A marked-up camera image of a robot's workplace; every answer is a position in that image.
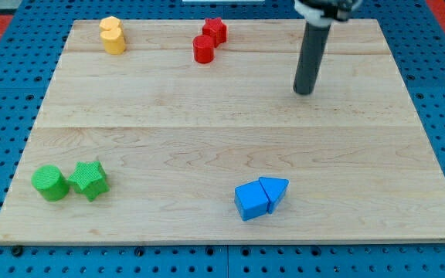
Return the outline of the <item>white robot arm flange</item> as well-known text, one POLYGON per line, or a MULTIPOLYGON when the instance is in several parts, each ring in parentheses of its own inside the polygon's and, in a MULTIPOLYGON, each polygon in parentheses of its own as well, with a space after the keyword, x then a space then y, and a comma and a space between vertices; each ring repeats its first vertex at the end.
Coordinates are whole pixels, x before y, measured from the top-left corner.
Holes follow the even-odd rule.
POLYGON ((323 28, 333 22, 347 22, 362 3, 362 0, 295 0, 294 10, 306 23, 323 28))

